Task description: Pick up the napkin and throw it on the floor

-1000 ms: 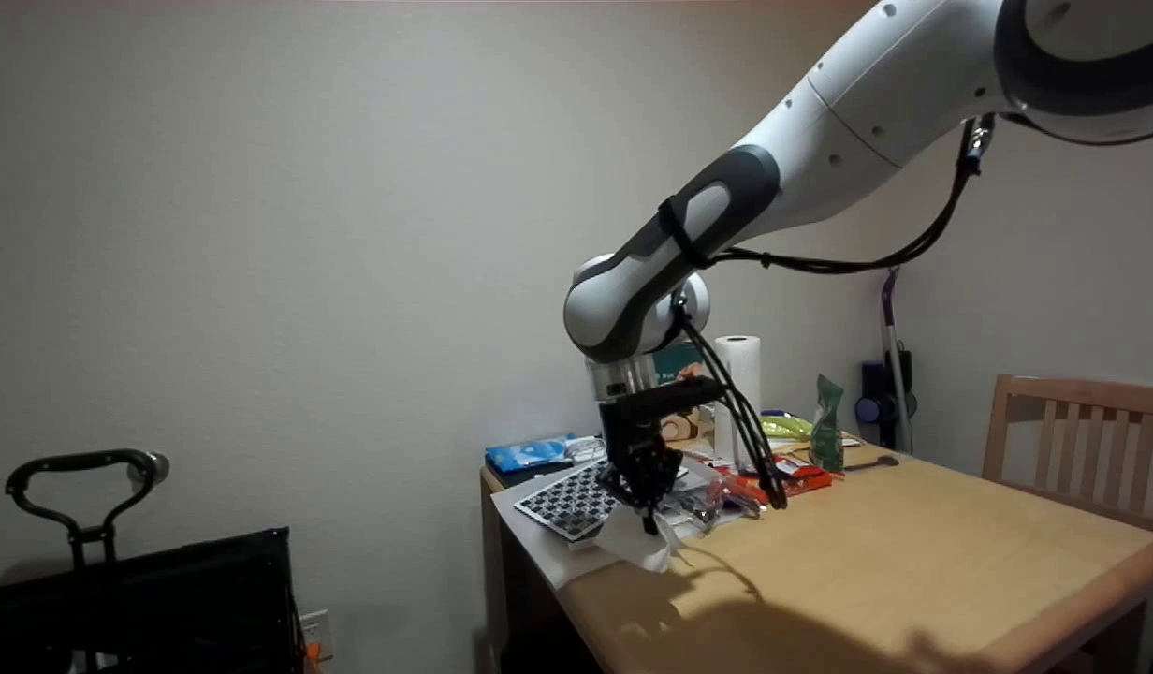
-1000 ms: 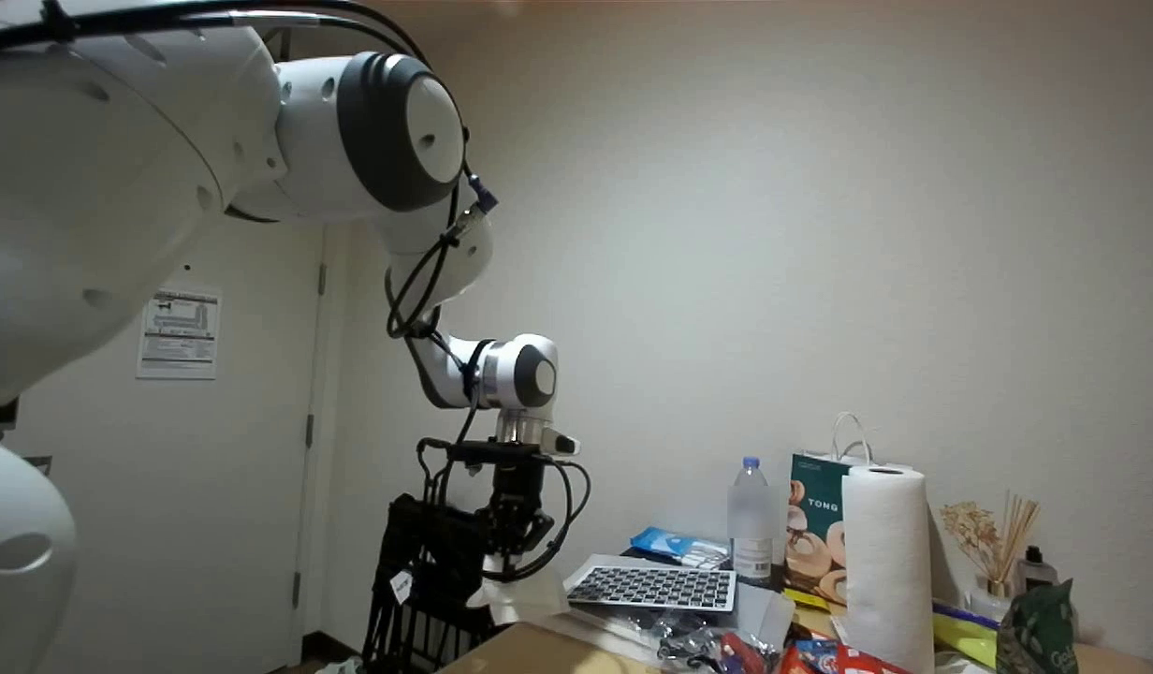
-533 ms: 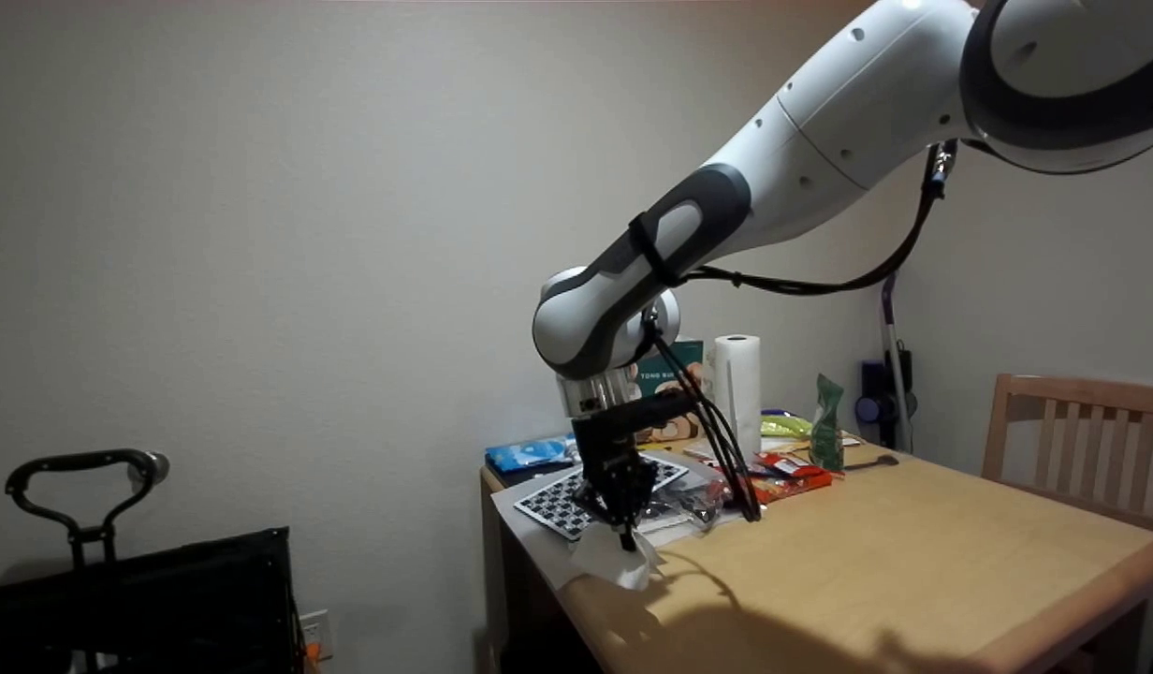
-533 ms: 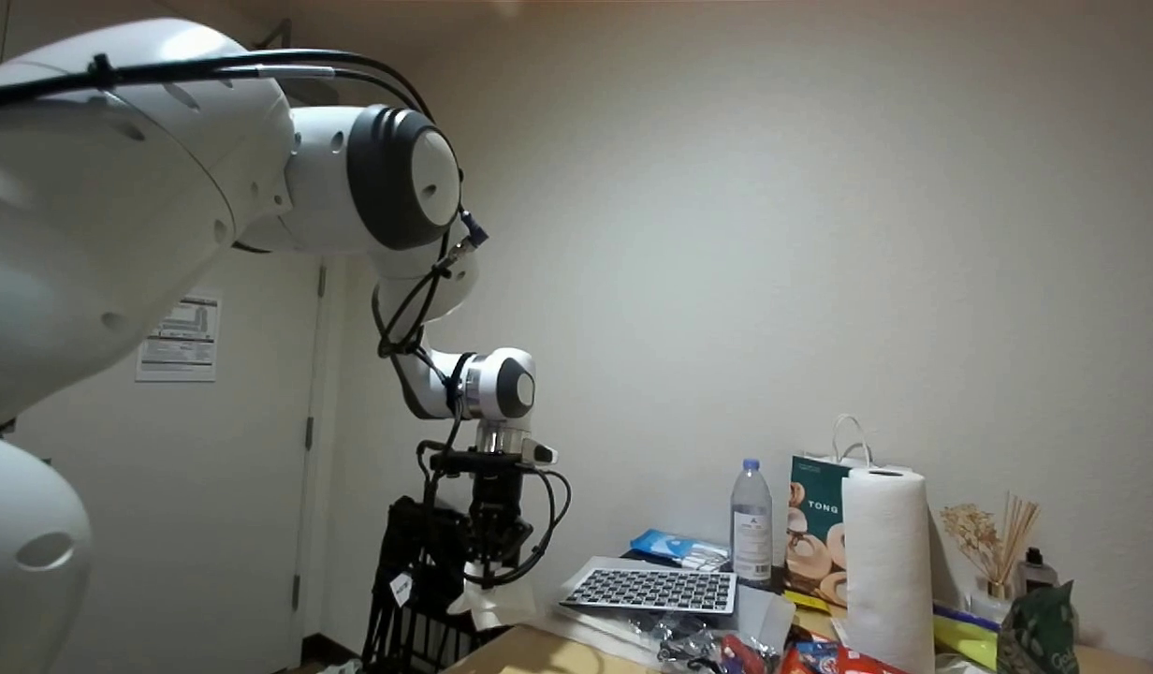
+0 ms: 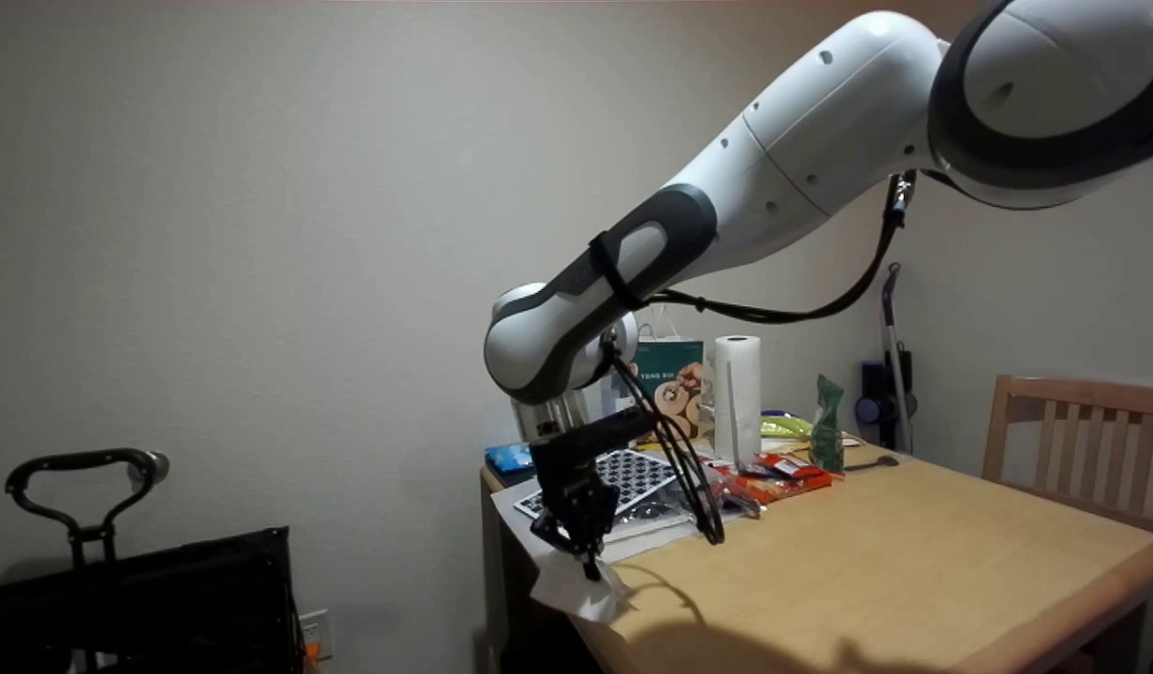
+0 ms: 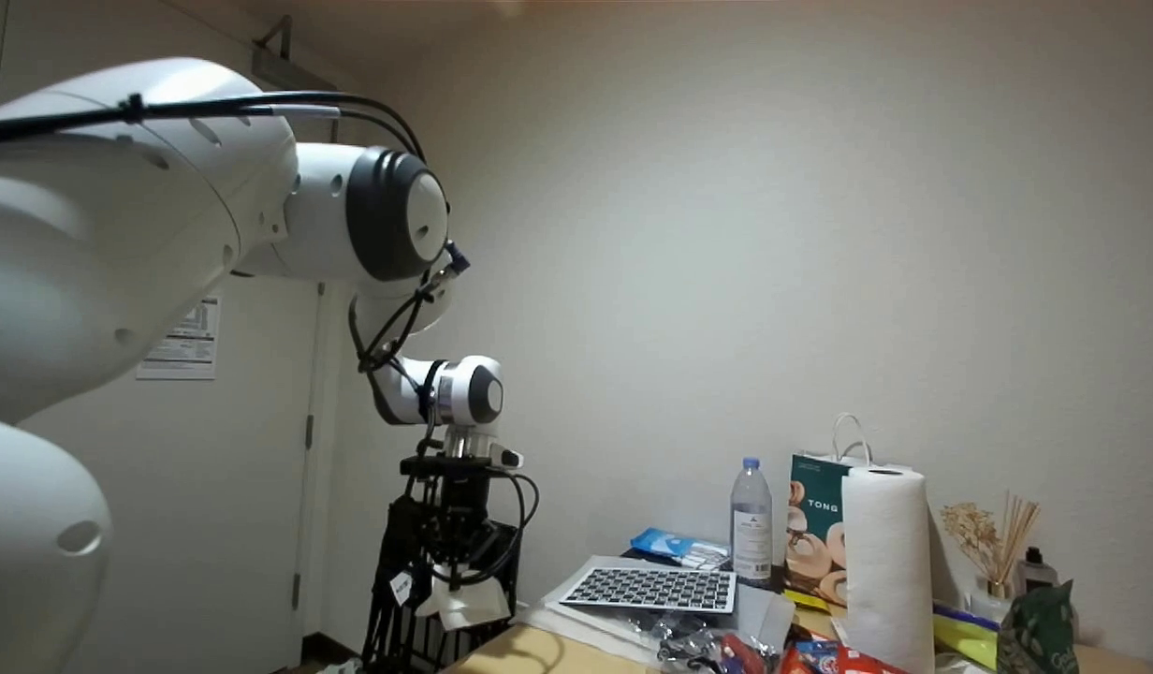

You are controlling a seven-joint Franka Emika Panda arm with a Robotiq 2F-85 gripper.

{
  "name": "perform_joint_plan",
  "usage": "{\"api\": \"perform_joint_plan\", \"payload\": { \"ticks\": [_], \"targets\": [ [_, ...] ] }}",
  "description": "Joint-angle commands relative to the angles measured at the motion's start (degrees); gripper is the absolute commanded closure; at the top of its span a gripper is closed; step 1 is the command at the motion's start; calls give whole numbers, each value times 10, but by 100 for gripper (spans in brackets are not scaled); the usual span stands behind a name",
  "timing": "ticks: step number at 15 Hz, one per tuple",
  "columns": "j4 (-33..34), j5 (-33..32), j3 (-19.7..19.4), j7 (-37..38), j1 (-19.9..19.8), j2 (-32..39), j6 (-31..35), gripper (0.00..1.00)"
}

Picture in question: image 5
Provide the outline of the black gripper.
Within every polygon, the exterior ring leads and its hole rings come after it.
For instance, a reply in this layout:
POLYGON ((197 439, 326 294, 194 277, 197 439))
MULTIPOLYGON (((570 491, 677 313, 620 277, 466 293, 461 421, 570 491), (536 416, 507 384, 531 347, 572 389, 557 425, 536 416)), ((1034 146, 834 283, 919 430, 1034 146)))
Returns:
POLYGON ((596 459, 587 453, 563 453, 563 458, 531 453, 531 459, 541 493, 541 509, 531 530, 555 550, 578 559, 587 581, 602 581, 596 555, 602 550, 607 528, 592 519, 572 519, 572 511, 578 504, 596 504, 597 511, 607 511, 613 504, 613 491, 597 484, 596 459))

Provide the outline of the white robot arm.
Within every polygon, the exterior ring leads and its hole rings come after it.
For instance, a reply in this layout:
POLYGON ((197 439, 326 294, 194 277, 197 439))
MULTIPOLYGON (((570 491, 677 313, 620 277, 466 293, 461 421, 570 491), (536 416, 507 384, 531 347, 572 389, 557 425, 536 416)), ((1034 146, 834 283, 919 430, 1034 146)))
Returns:
POLYGON ((659 419, 578 419, 620 318, 684 277, 774 255, 890 174, 1046 208, 1153 162, 1153 0, 989 0, 943 41, 864 12, 772 79, 672 181, 541 283, 492 303, 484 363, 541 486, 536 535, 596 566, 613 491, 592 458, 659 419))

